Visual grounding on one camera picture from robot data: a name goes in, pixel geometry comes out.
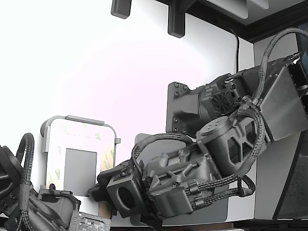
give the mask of white backdrop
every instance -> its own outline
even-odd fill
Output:
[[[167,33],[166,5],[133,0],[111,16],[111,0],[0,1],[0,144],[14,153],[24,133],[36,139],[32,181],[45,182],[40,126],[54,115],[103,120],[129,158],[138,133],[165,132],[167,86],[194,89],[234,73],[234,36],[186,15],[186,36]],[[241,40],[240,69],[254,66]]]

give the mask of black shelf bracket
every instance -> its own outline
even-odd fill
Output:
[[[115,17],[127,19],[130,15],[131,0],[113,0],[111,14]]]
[[[170,0],[168,34],[181,38],[185,35],[185,13],[196,0]]]

